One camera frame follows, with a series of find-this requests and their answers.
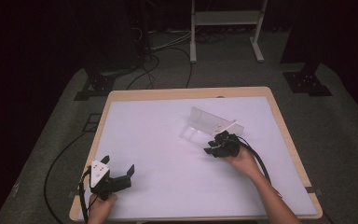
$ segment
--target wire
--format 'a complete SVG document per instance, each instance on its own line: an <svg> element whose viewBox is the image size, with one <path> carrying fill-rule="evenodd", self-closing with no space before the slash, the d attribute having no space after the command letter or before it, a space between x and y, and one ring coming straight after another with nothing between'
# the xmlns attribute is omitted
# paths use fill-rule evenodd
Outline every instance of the wire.
<svg viewBox="0 0 358 224"><path fill-rule="evenodd" d="M91 167L88 166L86 172L81 176L80 182L78 184L81 211L83 213L83 218L86 223L89 222L89 214L88 214L89 209L86 206L86 199L84 198L84 191L85 191L84 190L84 179L90 173L91 173Z"/></svg>
<svg viewBox="0 0 358 224"><path fill-rule="evenodd" d="M157 50L157 49L164 49L164 48L167 48L169 46L172 46L172 45L176 45L176 44L179 44L180 42L183 42L187 39L189 39L191 36L191 32L190 31L187 31L187 34L179 37L179 38L176 38L174 39L173 41L167 43L167 44L164 44L164 45L161 45L161 46L157 46L157 47L153 47L153 48L150 48L151 50Z"/></svg>
<svg viewBox="0 0 358 224"><path fill-rule="evenodd" d="M139 36L139 38L138 38L138 41L140 41L140 40L142 39L142 34L143 34L142 30L139 29L138 27L132 27L131 29L132 29L132 30L137 30L137 31L139 31L140 36Z"/></svg>
<svg viewBox="0 0 358 224"><path fill-rule="evenodd" d="M271 179L269 178L269 172L267 171L266 165L264 164L264 162L261 160L261 157L257 154L257 152L251 147L251 145L249 145L248 142L246 142L245 139L243 139L240 136L237 136L240 140L242 140L243 142L241 142L243 144L243 147L246 146L246 148L255 156L255 158L257 159L258 163L260 164L261 169L263 170L264 176L266 177L267 181L271 183Z"/></svg>
<svg viewBox="0 0 358 224"><path fill-rule="evenodd" d="M152 58L157 59L156 65L155 65L152 69L146 70L146 72L144 72L144 73L142 73L141 75L139 75L138 77L136 77L136 78L127 86L127 89L126 89L126 90L129 90L129 89L130 89L130 86L131 86L136 80L138 80L140 77L142 77L142 76L144 76L144 75L146 75L146 74L149 74L151 71L153 71L154 69L157 68L157 66L159 65L159 58L158 58L157 56L153 55L153 54L150 54L150 56L151 56Z"/></svg>
<svg viewBox="0 0 358 224"><path fill-rule="evenodd" d="M81 138L83 135L85 135L88 132L83 132L81 135L79 135L77 138L75 138L72 142L70 142L61 152L60 154L54 159L54 162L50 165L50 167L48 168L48 173L46 174L46 178L45 178L45 185L43 187L43 196L45 198L45 203L46 206L48 207L49 212L51 213L51 215L57 220L58 223L62 223L63 222L57 217L57 215L54 213L54 211L52 210L50 203L48 202L48 193L47 193L47 187L48 187L48 178L50 176L51 170L54 167L55 163L57 162L57 160L60 158L60 156L75 142L77 141L79 138Z"/></svg>
<svg viewBox="0 0 358 224"><path fill-rule="evenodd" d="M226 35L223 33L219 33L222 37L219 37L214 34L209 33L199 33L196 36L196 41L198 44L208 45L208 44L215 44L217 42L223 41L226 39Z"/></svg>
<svg viewBox="0 0 358 224"><path fill-rule="evenodd" d="M324 214L324 216L327 218L327 220L331 223L334 224L333 219L326 213L326 211L324 209L322 209L322 212Z"/></svg>
<svg viewBox="0 0 358 224"><path fill-rule="evenodd" d="M144 61L142 63L142 68L144 69L144 71L147 73L147 77L149 78L149 84L146 86L146 89L149 88L149 86L151 86L152 89L154 89L154 86L153 86L153 83L156 81L156 78L150 74L151 71L148 71L146 68L145 68L145 57L144 57Z"/></svg>
<svg viewBox="0 0 358 224"><path fill-rule="evenodd" d="M170 35L177 35L177 34L180 34L180 33L186 33L188 32L188 30L166 30L166 31L163 31L163 33L166 33L166 34L170 34Z"/></svg>
<svg viewBox="0 0 358 224"><path fill-rule="evenodd" d="M97 194L97 196L95 197L94 201L92 201L92 203L89 205L89 207L87 208L87 210L90 210L90 208L92 207L92 205L97 201L98 197L100 197L100 196L98 196L98 194Z"/></svg>
<svg viewBox="0 0 358 224"><path fill-rule="evenodd" d="M179 49L179 48L164 48L164 49L158 49L156 50L155 52L158 52L158 51L162 51L162 50L165 50L165 49L176 49L176 50L180 50L182 51L186 57L188 58L188 61L189 61L189 64L190 64L190 72L189 72L189 75L188 75L188 78L187 78L187 82L186 82L186 85L185 85L185 88L187 89L188 88L188 84L190 82L190 79L191 79L191 76L192 76L192 73L193 73L193 64L190 62L190 56L188 55L188 53L183 50L183 49Z"/></svg>

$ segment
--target black curtain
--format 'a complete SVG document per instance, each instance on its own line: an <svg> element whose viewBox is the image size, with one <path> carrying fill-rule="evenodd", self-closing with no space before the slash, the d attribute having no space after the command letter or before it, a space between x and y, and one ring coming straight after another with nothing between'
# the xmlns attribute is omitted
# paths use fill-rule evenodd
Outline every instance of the black curtain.
<svg viewBox="0 0 358 224"><path fill-rule="evenodd" d="M65 1L0 1L0 208L82 67Z"/></svg>
<svg viewBox="0 0 358 224"><path fill-rule="evenodd" d="M282 63L309 60L333 69L358 104L358 1L302 1Z"/></svg>

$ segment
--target human hand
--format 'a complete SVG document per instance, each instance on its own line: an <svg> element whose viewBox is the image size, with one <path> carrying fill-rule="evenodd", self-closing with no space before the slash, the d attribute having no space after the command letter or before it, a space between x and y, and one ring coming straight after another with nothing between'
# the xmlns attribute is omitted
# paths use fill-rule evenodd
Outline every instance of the human hand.
<svg viewBox="0 0 358 224"><path fill-rule="evenodd" d="M89 222L88 224L104 223L109 216L113 204L117 200L116 194L109 194L106 201L99 198L96 194L89 196Z"/></svg>
<svg viewBox="0 0 358 224"><path fill-rule="evenodd" d="M240 153L237 157L225 157L225 160L251 179L262 175L255 161L255 156L245 147L240 147Z"/></svg>

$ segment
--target transparent plastic piece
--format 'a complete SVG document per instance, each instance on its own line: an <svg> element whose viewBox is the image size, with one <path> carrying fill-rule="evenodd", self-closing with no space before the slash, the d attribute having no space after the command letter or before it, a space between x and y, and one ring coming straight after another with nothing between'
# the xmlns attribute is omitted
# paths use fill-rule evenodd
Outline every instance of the transparent plastic piece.
<svg viewBox="0 0 358 224"><path fill-rule="evenodd" d="M192 107L181 137L199 147L208 147L208 142L214 140L214 137L223 131L242 136L243 127L235 119L229 121Z"/></svg>

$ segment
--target white object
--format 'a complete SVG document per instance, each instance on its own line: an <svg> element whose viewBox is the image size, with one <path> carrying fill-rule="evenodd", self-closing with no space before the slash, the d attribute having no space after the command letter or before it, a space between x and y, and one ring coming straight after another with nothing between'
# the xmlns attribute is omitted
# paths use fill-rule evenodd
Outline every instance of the white object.
<svg viewBox="0 0 358 224"><path fill-rule="evenodd" d="M228 121L193 107L180 137L200 148L206 148L209 147L208 142L223 131L241 136L243 127L238 125L236 120Z"/></svg>
<svg viewBox="0 0 358 224"><path fill-rule="evenodd" d="M103 178L104 175L109 171L109 166L100 162L100 161L93 161L91 163L91 177L90 177L90 185L94 188L100 180Z"/></svg>

